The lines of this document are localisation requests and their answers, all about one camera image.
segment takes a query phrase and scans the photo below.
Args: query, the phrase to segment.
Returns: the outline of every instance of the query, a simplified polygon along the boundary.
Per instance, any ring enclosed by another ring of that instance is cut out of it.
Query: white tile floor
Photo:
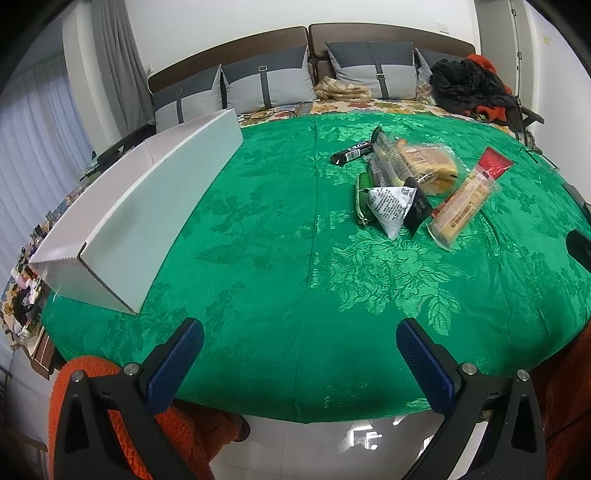
[[[402,478],[435,434],[442,416],[303,425],[247,417],[251,435],[225,446],[212,462],[216,480],[353,480]],[[450,475],[466,473],[486,428],[476,425]]]
[[[7,423],[19,433],[33,440],[47,444],[47,415],[49,398],[57,373],[47,381],[33,371],[22,349],[14,352],[12,358],[2,354],[0,360],[8,368],[12,378],[7,388]],[[37,465],[37,451],[28,445],[19,444],[23,457],[29,461],[34,472],[43,470],[46,478],[47,457],[41,454],[42,465]]]

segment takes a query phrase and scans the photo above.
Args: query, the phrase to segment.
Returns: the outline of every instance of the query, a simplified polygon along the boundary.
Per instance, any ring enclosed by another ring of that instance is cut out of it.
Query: white wall
[[[534,50],[533,110],[546,120],[532,126],[536,144],[591,202],[591,78],[558,30],[529,4],[526,9]]]
[[[277,28],[367,22],[439,33],[480,51],[473,0],[125,0],[139,56],[158,72],[207,48]]]
[[[76,0],[63,14],[63,44],[76,107],[92,148],[100,155],[123,138],[100,75],[90,0]]]

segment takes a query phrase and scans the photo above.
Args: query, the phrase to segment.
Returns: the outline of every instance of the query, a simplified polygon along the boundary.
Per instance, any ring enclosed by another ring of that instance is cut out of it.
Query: white cardboard box
[[[30,267],[59,295],[139,313],[183,225],[241,144],[234,110],[148,138],[78,197]]]

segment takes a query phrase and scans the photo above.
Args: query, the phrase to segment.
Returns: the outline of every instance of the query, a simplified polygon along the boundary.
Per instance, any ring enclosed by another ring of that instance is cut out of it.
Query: blue gripper pad
[[[170,348],[146,385],[144,404],[148,414],[156,415],[168,409],[201,351],[204,337],[202,323],[193,320]]]
[[[433,411],[446,417],[451,414],[456,405],[453,382],[407,320],[396,328],[396,346]]]

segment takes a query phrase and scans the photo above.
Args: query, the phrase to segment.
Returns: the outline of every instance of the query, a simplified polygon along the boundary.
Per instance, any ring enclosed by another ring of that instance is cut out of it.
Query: red label
[[[498,180],[509,168],[513,165],[513,162],[506,156],[501,155],[499,152],[491,147],[487,147],[478,164],[483,168],[487,175],[494,180]]]

